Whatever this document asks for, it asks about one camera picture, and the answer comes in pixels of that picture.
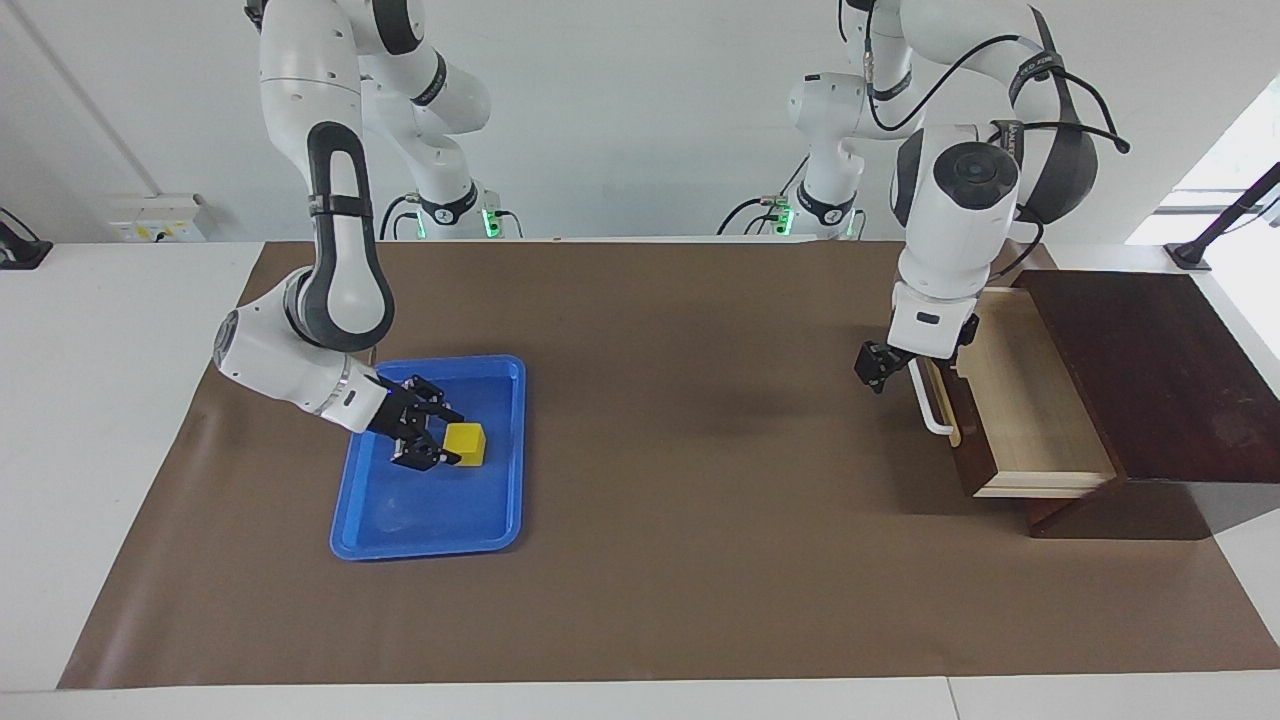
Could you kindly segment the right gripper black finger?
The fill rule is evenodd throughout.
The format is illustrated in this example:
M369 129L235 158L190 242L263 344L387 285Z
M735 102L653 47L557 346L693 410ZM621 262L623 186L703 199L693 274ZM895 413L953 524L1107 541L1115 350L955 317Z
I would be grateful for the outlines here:
M390 461L401 468L428 471L439 464L458 465L462 456L439 445L430 434L401 432L394 438Z
M407 409L428 418L438 418L445 424L466 421L463 414L456 411L445 398L445 392L420 375L411 375L401 383L406 392Z

